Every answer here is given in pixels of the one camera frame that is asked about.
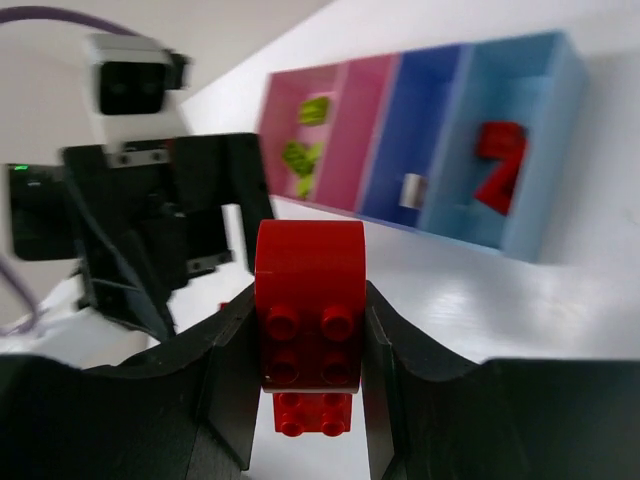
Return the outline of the green stepped lego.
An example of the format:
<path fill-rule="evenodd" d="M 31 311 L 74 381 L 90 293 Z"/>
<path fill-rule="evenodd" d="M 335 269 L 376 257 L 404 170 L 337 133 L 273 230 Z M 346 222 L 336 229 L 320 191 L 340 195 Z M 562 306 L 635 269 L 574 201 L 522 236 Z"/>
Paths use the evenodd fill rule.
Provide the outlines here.
<path fill-rule="evenodd" d="M 296 195 L 300 200 L 306 200 L 314 187 L 314 175 L 300 176 L 296 182 Z"/>

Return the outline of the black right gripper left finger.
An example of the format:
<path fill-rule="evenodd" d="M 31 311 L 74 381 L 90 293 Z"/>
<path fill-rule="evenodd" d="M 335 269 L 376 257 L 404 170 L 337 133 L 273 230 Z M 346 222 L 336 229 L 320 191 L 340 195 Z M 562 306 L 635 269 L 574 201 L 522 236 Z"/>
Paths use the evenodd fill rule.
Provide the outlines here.
<path fill-rule="evenodd" d="M 237 479 L 261 390 L 251 289 L 117 366 L 1 359 L 5 479 Z"/>

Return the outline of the small green lego brick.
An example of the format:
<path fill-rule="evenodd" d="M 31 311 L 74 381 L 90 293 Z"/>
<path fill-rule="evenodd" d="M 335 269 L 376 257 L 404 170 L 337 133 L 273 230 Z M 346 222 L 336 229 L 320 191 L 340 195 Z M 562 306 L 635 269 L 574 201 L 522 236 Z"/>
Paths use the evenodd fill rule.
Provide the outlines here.
<path fill-rule="evenodd" d="M 323 149 L 323 143 L 307 145 L 298 141 L 290 141 L 282 152 L 282 159 L 296 175 L 305 177 L 313 173 Z"/>

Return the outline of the red rounded lego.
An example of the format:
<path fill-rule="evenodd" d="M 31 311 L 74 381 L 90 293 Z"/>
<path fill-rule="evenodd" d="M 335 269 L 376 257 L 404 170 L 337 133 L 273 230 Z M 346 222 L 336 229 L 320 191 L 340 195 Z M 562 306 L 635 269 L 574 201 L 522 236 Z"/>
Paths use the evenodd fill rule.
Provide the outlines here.
<path fill-rule="evenodd" d="M 474 198 L 501 215 L 508 215 L 516 180 L 528 144 L 526 129 L 515 122 L 491 121 L 482 124 L 475 154 L 497 165 L 476 188 Z"/>

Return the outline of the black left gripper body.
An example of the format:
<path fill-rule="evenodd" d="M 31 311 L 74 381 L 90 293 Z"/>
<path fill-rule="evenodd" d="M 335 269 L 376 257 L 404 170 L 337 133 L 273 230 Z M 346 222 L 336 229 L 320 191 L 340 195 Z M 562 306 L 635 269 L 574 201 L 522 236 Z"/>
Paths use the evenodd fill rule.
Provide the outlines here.
<path fill-rule="evenodd" d="M 222 209 L 240 209 L 246 261 L 273 215 L 259 138 L 228 133 L 63 148 L 56 165 L 4 168 L 12 246 L 25 261 L 76 259 L 81 300 L 158 341 L 172 293 L 229 263 Z"/>

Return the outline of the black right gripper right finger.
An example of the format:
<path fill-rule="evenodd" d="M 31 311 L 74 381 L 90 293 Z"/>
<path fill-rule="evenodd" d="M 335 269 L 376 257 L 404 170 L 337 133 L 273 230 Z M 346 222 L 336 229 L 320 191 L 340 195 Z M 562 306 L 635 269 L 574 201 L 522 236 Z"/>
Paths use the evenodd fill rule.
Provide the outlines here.
<path fill-rule="evenodd" d="M 635 479 L 639 365 L 474 363 L 369 286 L 362 392 L 374 479 Z"/>

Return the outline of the red stepped lego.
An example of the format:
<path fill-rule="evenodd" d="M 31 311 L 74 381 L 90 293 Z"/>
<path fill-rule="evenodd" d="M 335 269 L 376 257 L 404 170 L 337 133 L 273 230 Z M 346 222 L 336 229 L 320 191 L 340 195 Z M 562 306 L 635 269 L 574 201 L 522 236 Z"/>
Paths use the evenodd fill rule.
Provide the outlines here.
<path fill-rule="evenodd" d="M 263 221 L 254 298 L 262 387 L 273 399 L 276 432 L 348 432 L 364 341 L 363 223 Z"/>

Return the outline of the small green square lego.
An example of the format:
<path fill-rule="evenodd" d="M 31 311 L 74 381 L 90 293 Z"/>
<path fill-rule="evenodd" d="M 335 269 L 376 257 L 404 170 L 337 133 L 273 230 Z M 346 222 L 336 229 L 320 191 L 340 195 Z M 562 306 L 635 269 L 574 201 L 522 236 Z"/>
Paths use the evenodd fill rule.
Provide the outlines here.
<path fill-rule="evenodd" d="M 305 100 L 298 110 L 298 121 L 305 126 L 318 126 L 326 122 L 331 99 L 328 96 L 318 96 Z"/>

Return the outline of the tan lego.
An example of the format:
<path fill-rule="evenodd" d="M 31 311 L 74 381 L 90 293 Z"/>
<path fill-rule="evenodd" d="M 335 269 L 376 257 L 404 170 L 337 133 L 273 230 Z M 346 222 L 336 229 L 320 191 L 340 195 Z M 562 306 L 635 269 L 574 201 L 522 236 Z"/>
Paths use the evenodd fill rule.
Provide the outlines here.
<path fill-rule="evenodd" d="M 407 173 L 402 183 L 399 205 L 420 210 L 424 203 L 427 186 L 428 179 L 425 176 Z"/>

